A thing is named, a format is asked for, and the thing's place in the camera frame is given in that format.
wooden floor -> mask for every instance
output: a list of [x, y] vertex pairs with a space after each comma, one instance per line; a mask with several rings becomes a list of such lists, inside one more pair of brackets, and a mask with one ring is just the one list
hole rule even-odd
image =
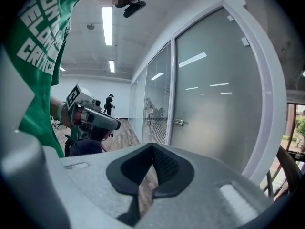
[[[102, 145], [107, 152], [140, 144], [128, 120], [120, 119], [120, 122], [121, 128], [113, 132], [113, 137], [109, 137], [106, 141], [102, 142]], [[65, 142], [67, 140], [65, 135], [70, 135], [71, 130], [64, 126], [60, 126], [58, 130], [57, 128], [54, 128], [54, 132], [61, 148], [64, 150]], [[151, 167], [139, 186], [139, 208], [141, 216], [143, 216], [150, 208], [152, 204], [153, 190], [156, 187], [158, 187], [157, 176], [154, 168]]]

person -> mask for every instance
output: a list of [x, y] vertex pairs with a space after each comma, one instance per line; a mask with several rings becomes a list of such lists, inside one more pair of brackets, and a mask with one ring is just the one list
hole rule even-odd
[[111, 115], [111, 108], [115, 109], [115, 106], [112, 104], [112, 98], [114, 98], [113, 94], [110, 94], [109, 97], [106, 98], [105, 110], [107, 111], [107, 115]]
[[[51, 126], [50, 115], [60, 119], [68, 128], [71, 123], [67, 107], [51, 95], [51, 86], [59, 83], [61, 59], [71, 28], [70, 18], [78, 1], [27, 0], [7, 33], [1, 52], [8, 56], [29, 91], [34, 93], [19, 129], [37, 137], [42, 145], [55, 148], [59, 157], [64, 157], [64, 153]], [[130, 0], [103, 1], [121, 4]], [[73, 123], [77, 125], [80, 121], [81, 113], [76, 111]]]

tree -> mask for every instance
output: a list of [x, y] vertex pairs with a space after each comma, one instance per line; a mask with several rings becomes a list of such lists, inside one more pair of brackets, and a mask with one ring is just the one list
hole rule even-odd
[[303, 136], [302, 153], [305, 151], [305, 117], [299, 117], [296, 120], [298, 125], [296, 131]]

person in black clothing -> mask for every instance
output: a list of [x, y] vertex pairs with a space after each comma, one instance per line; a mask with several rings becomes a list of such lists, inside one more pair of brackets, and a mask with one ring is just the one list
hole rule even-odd
[[107, 111], [107, 115], [111, 115], [111, 108], [115, 109], [115, 106], [112, 105], [113, 94], [110, 94], [109, 97], [106, 98], [105, 111]]

smoke detector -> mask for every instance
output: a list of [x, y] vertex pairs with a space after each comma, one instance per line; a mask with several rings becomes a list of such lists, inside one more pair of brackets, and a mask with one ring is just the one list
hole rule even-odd
[[87, 25], [87, 29], [90, 30], [90, 31], [94, 30], [94, 28], [95, 28], [94, 24], [88, 24]]

